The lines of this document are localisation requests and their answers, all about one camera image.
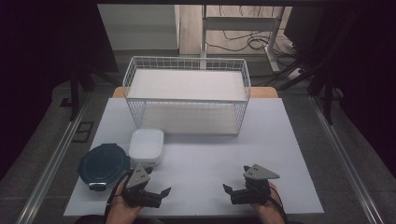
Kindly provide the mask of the black metal stand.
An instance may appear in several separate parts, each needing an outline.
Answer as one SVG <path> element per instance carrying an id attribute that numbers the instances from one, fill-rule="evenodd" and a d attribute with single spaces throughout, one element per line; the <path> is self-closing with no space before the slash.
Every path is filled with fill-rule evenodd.
<path id="1" fill-rule="evenodd" d="M 115 87 L 119 87 L 121 85 L 120 81 L 116 80 L 108 73 L 99 70 L 93 65 L 84 64 L 81 66 L 74 66 L 70 73 L 70 97 L 63 98 L 60 104 L 60 107 L 71 108 L 71 121 L 77 118 L 78 112 L 80 110 L 78 87 L 81 86 L 84 91 L 93 91 L 95 88 L 92 74 L 98 76 Z"/>
<path id="2" fill-rule="evenodd" d="M 324 91 L 323 115 L 332 124 L 332 90 L 336 58 L 341 53 L 356 12 L 338 7 L 294 7 L 286 24 L 286 37 L 296 46 L 296 62 L 288 65 L 285 72 L 264 81 L 263 85 L 286 90 L 312 78 L 307 87 L 309 95 Z M 295 79 L 287 76 L 296 68 L 304 72 Z"/>

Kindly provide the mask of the aluminium rail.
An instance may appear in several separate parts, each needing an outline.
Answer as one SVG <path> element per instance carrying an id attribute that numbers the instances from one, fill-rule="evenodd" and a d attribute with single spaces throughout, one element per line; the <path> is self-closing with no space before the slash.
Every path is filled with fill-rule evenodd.
<path id="1" fill-rule="evenodd" d="M 313 96 L 308 97 L 311 105 L 314 107 L 316 114 L 318 116 L 318 120 L 329 138 L 329 141 L 332 145 L 334 153 L 336 154 L 346 177 L 355 192 L 355 195 L 358 198 L 358 201 L 361 204 L 361 208 L 366 215 L 368 221 L 371 224 L 384 224 L 384 220 L 379 214 L 377 206 L 369 192 L 369 190 L 365 187 L 363 181 L 361 180 L 360 175 L 358 174 L 356 168 L 354 167 L 351 159 L 347 155 L 347 151 L 341 142 L 336 130 L 334 127 L 326 120 L 325 116 L 322 113 L 322 106 L 320 101 Z"/>
<path id="2" fill-rule="evenodd" d="M 37 180 L 35 187 L 30 194 L 25 206 L 16 220 L 15 224 L 32 224 L 35 220 L 36 214 L 43 203 L 45 196 L 50 188 L 50 185 L 64 159 L 64 155 L 73 139 L 78 125 L 85 114 L 87 104 L 91 100 L 91 94 L 85 93 L 80 103 L 80 110 L 77 112 L 75 118 L 68 122 L 68 126 L 64 134 L 51 154 L 44 171 Z"/>

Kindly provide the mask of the white wire basket shelf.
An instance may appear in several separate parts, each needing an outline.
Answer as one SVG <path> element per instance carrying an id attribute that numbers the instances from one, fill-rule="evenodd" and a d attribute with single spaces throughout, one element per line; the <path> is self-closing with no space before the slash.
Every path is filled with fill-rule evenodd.
<path id="1" fill-rule="evenodd" d="M 238 135 L 251 93 L 243 59 L 134 56 L 123 96 L 139 129 Z"/>

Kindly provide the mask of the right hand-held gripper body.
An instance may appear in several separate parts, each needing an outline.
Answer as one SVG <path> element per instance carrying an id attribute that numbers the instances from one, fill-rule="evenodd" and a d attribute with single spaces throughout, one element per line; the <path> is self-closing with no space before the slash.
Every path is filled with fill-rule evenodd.
<path id="1" fill-rule="evenodd" d="M 280 175 L 254 164 L 243 173 L 243 177 L 246 188 L 233 191 L 232 204 L 265 204 L 271 195 L 269 179 L 278 179 Z"/>

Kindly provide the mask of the white cabinet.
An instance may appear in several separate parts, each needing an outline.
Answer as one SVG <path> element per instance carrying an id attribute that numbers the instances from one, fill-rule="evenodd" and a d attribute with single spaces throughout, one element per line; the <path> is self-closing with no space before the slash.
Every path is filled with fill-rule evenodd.
<path id="1" fill-rule="evenodd" d="M 97 6 L 113 50 L 179 49 L 179 5 Z"/>

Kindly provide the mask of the white metal desk frame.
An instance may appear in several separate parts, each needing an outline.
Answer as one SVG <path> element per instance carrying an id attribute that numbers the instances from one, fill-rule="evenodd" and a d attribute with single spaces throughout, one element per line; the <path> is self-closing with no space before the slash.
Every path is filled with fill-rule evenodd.
<path id="1" fill-rule="evenodd" d="M 269 33 L 269 40 L 264 45 L 265 55 L 274 73 L 280 69 L 274 54 L 276 37 L 283 19 L 285 7 L 280 7 L 277 14 L 272 17 L 230 17 L 230 16 L 207 16 L 207 5 L 202 5 L 202 43 L 200 56 L 206 57 L 206 33 L 208 31 L 255 31 Z"/>

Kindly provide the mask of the white square lidded container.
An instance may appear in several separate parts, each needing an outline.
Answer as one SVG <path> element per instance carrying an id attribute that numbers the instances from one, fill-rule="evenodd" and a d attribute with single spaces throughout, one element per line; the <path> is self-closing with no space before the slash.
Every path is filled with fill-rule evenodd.
<path id="1" fill-rule="evenodd" d="M 129 147 L 132 166 L 154 167 L 163 161 L 163 131 L 138 129 L 134 131 Z"/>

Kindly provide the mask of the person's left hand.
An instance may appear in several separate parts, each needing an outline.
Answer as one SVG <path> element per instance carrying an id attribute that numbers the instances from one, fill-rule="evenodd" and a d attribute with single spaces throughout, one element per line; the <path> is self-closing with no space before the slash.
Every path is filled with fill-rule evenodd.
<path id="1" fill-rule="evenodd" d="M 110 204 L 106 224 L 133 224 L 137 219 L 142 206 L 130 207 L 120 196 L 122 185 L 118 185 L 116 194 Z"/>

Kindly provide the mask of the white power strip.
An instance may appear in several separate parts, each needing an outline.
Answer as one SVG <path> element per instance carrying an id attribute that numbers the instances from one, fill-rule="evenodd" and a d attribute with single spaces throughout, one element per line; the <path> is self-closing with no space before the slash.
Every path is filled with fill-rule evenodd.
<path id="1" fill-rule="evenodd" d="M 304 72 L 304 70 L 302 68 L 296 68 L 287 76 L 287 79 L 288 80 L 295 79 L 296 77 L 301 75 L 303 72 Z"/>

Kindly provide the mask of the round dark blue lidded container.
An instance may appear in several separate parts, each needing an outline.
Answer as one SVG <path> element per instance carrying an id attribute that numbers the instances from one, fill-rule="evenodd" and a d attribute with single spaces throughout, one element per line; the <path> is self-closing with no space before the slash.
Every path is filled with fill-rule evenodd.
<path id="1" fill-rule="evenodd" d="M 117 144 L 102 144 L 81 160 L 78 174 L 90 190 L 104 191 L 130 169 L 130 157 Z"/>

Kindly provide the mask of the person's right hand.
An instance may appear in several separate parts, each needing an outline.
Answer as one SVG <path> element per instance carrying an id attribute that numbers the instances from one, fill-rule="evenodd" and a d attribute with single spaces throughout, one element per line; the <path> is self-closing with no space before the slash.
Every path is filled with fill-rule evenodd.
<path id="1" fill-rule="evenodd" d="M 278 204 L 281 204 L 276 186 L 273 183 L 269 183 L 269 186 L 271 189 L 271 197 L 275 202 L 268 201 L 265 205 L 253 203 L 251 207 L 257 212 L 262 224 L 285 224 L 281 212 L 276 207 Z"/>

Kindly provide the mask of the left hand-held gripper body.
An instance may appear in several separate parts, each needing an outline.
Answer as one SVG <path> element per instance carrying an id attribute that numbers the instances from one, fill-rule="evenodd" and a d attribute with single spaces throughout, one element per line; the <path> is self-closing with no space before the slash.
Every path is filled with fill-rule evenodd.
<path id="1" fill-rule="evenodd" d="M 148 171 L 140 165 L 136 166 L 123 184 L 121 197 L 130 207 L 159 208 L 162 195 L 146 191 L 145 187 L 148 182 Z"/>

